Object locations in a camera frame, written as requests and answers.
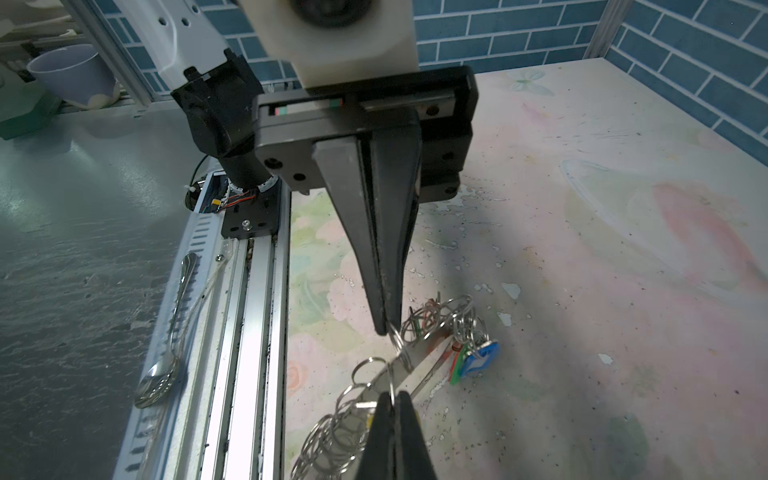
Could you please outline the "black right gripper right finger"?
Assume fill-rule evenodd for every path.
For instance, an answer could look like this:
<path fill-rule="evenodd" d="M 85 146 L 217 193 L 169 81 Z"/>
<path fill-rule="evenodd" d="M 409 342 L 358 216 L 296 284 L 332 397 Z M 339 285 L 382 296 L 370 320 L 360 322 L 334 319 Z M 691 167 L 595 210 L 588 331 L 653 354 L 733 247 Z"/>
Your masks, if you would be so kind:
<path fill-rule="evenodd" d="M 405 391 L 400 391 L 395 399 L 394 475 L 397 480 L 437 479 L 418 415 Z"/>

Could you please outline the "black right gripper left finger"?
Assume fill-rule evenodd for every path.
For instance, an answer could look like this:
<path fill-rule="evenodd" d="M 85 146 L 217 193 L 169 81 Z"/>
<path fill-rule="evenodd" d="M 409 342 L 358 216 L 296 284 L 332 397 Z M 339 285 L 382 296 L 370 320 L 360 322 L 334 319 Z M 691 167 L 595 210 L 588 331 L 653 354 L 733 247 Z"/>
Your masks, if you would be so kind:
<path fill-rule="evenodd" d="M 389 393 L 377 401 L 368 439 L 355 480 L 393 480 L 395 478 L 395 410 Z"/>

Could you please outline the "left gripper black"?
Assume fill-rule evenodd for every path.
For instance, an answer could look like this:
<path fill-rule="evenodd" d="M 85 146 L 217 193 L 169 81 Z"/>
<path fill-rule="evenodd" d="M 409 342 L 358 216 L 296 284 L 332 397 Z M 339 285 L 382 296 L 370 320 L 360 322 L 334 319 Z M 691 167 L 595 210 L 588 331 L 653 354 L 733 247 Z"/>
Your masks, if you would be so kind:
<path fill-rule="evenodd" d="M 478 99 L 473 70 L 453 66 L 253 101 L 256 158 L 293 191 L 325 185 L 379 335 L 401 325 L 419 188 L 423 203 L 458 193 Z M 372 201 L 356 138 L 372 138 Z"/>

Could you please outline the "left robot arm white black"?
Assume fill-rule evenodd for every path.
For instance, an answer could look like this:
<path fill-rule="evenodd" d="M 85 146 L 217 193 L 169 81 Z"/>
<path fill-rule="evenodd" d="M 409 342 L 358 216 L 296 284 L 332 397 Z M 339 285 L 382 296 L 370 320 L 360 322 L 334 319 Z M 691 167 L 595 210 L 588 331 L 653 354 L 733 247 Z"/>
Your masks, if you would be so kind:
<path fill-rule="evenodd" d="M 193 1 L 123 1 L 197 148 L 233 183 L 324 189 L 356 255 L 376 332 L 401 326 L 419 206 L 460 184 L 479 100 L 468 66 L 421 70 L 408 1 L 241 1 L 300 86 L 267 93 Z"/>

